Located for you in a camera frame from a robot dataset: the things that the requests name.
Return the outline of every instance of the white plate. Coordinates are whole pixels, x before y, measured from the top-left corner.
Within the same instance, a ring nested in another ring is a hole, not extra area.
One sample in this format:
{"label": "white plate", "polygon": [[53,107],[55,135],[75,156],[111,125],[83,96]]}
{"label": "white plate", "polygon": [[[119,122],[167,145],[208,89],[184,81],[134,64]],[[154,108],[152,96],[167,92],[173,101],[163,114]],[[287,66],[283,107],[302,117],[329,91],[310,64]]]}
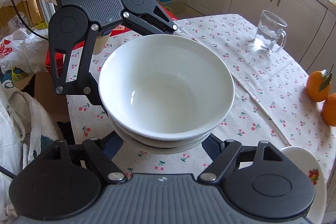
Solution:
{"label": "white plate", "polygon": [[190,149],[196,147],[201,142],[203,142],[206,138],[208,138],[208,136],[206,136],[206,137],[202,138],[201,140],[199,140],[195,143],[191,143],[191,144],[188,144],[188,145],[183,145],[183,146],[175,147],[175,148],[153,148],[153,147],[149,147],[147,145],[144,145],[142,143],[139,143],[136,140],[134,140],[133,138],[131,138],[130,136],[128,136],[126,133],[124,133],[116,125],[116,123],[112,119],[110,119],[110,122],[111,122],[114,130],[116,131],[116,133],[119,135],[119,137],[122,138],[129,145],[133,146],[134,148],[138,148],[142,151],[145,151],[147,153],[157,154],[157,155],[171,155],[171,154],[181,153],[181,152],[184,152],[184,151],[187,151],[187,150],[190,150]]}
{"label": "white plate", "polygon": [[326,210],[327,188],[319,162],[308,150],[299,146],[288,146],[280,150],[315,185],[315,199],[307,214],[313,224],[321,224]]}
{"label": "white plate", "polygon": [[180,141],[214,129],[235,87],[224,62],[185,37],[146,35],[117,48],[99,75],[109,117],[146,138]]}
{"label": "white plate", "polygon": [[124,128],[122,125],[120,125],[117,121],[115,121],[115,124],[127,135],[129,135],[134,140],[138,141],[139,143],[142,143],[144,145],[153,147],[153,148],[176,148],[180,147],[182,145],[191,144],[194,142],[197,142],[198,140],[201,140],[205,136],[209,136],[211,132],[207,132],[205,134],[202,134],[201,136],[190,138],[187,140],[181,140],[181,141],[159,141],[159,140],[152,140],[149,138],[145,138],[141,135],[135,134],[134,132],[128,130],[127,128]]}

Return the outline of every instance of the tablecloth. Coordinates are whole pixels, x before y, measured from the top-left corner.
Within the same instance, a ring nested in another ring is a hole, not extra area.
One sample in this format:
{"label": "tablecloth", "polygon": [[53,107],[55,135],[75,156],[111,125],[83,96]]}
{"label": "tablecloth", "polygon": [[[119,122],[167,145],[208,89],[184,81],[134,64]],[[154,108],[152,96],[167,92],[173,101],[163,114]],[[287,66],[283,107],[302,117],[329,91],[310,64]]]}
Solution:
{"label": "tablecloth", "polygon": [[[176,35],[191,38],[214,51],[228,66],[235,82],[231,111],[213,134],[243,145],[268,140],[277,148],[296,145],[318,159],[325,180],[336,155],[335,128],[325,124],[320,110],[307,96],[308,75],[284,50],[275,54],[256,48],[256,27],[240,15],[216,15],[177,20]],[[104,50],[92,56],[90,72],[98,80],[106,58],[120,45],[138,37],[130,31],[110,37]],[[73,51],[67,81],[76,78],[81,49]],[[103,138],[113,131],[106,113],[85,96],[67,96],[76,143]],[[201,145],[175,155],[152,155],[124,143],[113,158],[127,177],[136,173],[193,173],[198,176],[211,159]]]}

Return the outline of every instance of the jug handle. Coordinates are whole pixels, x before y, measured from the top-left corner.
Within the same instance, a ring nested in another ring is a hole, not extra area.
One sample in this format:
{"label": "jug handle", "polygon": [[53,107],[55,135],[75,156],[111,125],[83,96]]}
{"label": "jug handle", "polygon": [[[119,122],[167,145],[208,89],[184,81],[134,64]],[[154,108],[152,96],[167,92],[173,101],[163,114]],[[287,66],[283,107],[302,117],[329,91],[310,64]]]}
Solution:
{"label": "jug handle", "polygon": [[281,30],[280,35],[282,36],[282,41],[281,41],[280,47],[277,50],[273,50],[274,46],[271,48],[271,51],[274,52],[274,53],[277,53],[277,52],[281,51],[284,48],[284,46],[286,45],[286,41],[287,41],[286,32],[284,30]]}

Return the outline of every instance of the orange fruit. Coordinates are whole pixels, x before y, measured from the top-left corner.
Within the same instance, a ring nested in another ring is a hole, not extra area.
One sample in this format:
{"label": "orange fruit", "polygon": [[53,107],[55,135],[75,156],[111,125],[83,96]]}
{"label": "orange fruit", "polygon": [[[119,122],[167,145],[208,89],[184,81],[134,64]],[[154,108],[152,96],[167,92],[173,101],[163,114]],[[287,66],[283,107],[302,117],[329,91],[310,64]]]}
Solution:
{"label": "orange fruit", "polygon": [[327,125],[336,127],[336,93],[330,94],[325,100],[322,117]]}
{"label": "orange fruit", "polygon": [[325,81],[326,79],[322,77],[322,71],[314,71],[312,72],[307,80],[306,90],[308,96],[314,101],[314,102],[322,102],[325,100],[329,93],[331,88],[331,82],[329,85],[319,91],[320,85]]}

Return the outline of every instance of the clear glass cup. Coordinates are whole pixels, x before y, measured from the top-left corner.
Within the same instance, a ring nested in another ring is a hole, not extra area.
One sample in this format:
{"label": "clear glass cup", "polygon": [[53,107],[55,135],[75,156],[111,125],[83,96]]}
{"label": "clear glass cup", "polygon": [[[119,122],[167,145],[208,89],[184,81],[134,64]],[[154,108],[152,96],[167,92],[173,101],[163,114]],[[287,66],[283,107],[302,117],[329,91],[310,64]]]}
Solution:
{"label": "clear glass cup", "polygon": [[[256,47],[271,52],[281,51],[286,44],[287,34],[284,28],[287,26],[287,23],[277,15],[267,10],[262,11],[254,38]],[[275,47],[280,38],[282,38],[280,46]]]}

